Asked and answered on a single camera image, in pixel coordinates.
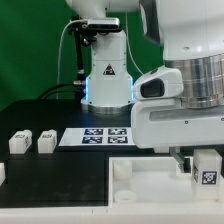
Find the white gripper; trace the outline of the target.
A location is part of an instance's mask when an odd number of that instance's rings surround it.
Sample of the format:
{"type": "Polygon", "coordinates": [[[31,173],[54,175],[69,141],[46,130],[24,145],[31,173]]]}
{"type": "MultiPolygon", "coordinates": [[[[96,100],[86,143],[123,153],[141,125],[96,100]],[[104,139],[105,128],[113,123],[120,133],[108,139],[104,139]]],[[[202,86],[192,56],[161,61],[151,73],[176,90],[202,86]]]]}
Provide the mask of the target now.
{"type": "Polygon", "coordinates": [[[136,103],[131,130],[139,148],[171,147],[170,155],[184,172],[181,146],[224,144],[224,105],[187,109],[181,105],[184,86],[181,72],[161,66],[142,75],[134,84],[136,103]]]}

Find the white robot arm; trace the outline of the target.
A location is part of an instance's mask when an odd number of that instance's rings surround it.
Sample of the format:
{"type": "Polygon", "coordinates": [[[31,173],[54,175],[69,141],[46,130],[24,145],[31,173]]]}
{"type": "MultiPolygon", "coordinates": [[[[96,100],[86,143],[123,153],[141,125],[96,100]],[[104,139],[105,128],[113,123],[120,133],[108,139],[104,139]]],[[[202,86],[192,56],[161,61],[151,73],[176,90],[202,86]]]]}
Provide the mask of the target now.
{"type": "Polygon", "coordinates": [[[92,51],[82,105],[131,111],[134,144],[157,153],[224,144],[224,0],[66,0],[92,51]],[[133,79],[116,13],[138,10],[162,66],[133,79]]]}

